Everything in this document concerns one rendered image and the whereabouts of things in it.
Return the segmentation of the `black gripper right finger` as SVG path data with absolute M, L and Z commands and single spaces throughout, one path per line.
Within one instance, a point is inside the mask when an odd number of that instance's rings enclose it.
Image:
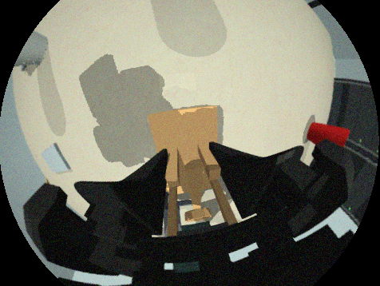
M 255 214 L 254 207 L 267 190 L 276 171 L 300 160 L 305 147 L 296 146 L 264 158 L 215 142 L 209 143 L 209 149 L 219 163 L 224 184 L 243 219 Z

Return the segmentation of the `red plastic cup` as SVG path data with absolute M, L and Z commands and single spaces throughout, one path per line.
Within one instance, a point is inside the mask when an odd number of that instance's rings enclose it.
M 328 139 L 328 141 L 335 142 L 338 146 L 345 146 L 346 139 L 348 139 L 349 129 L 342 127 L 335 127 L 321 123 L 312 122 L 308 129 L 307 140 L 318 145 L 319 142 Z

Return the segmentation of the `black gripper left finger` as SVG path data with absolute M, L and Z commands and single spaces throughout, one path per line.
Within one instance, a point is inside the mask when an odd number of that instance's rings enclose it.
M 167 149 L 162 149 L 122 181 L 78 181 L 73 187 L 88 204 L 125 209 L 152 236 L 162 236 L 167 165 Z

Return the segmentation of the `wooden toy catapult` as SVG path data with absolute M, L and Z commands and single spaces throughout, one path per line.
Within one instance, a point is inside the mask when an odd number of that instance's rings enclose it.
M 167 190 L 164 199 L 164 237 L 189 236 L 219 230 L 237 224 L 237 218 L 218 181 L 221 168 L 212 156 L 209 143 L 218 143 L 218 112 L 216 105 L 155 112 L 148 115 L 158 153 L 167 149 L 165 172 Z M 184 214 L 185 221 L 206 220 L 212 217 L 210 208 L 200 208 L 202 190 L 211 189 L 216 195 L 225 222 L 215 226 L 181 230 L 180 207 L 192 205 Z M 177 194 L 190 193 L 191 200 L 177 201 Z

